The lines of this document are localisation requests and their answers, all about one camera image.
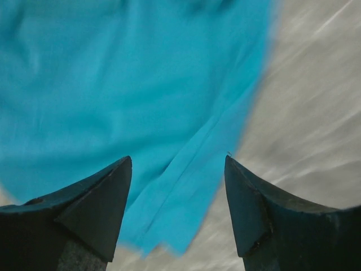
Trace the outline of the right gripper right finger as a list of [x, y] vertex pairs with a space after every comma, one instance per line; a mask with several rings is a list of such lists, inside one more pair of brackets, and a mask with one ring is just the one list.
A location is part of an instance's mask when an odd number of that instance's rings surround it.
[[299, 198], [227, 156], [226, 195], [246, 270], [359, 270], [360, 207]]

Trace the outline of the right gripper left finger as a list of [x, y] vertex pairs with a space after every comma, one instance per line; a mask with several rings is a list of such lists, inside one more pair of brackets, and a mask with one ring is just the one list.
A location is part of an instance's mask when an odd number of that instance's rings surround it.
[[1, 269], [105, 270], [131, 177], [127, 156], [56, 192], [1, 207]]

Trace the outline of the teal t shirt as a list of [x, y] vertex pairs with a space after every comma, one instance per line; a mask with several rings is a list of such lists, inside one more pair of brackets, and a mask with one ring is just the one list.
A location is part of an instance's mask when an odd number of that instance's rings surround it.
[[26, 201], [130, 156], [118, 241], [186, 252], [265, 70], [275, 1], [2, 1], [1, 185]]

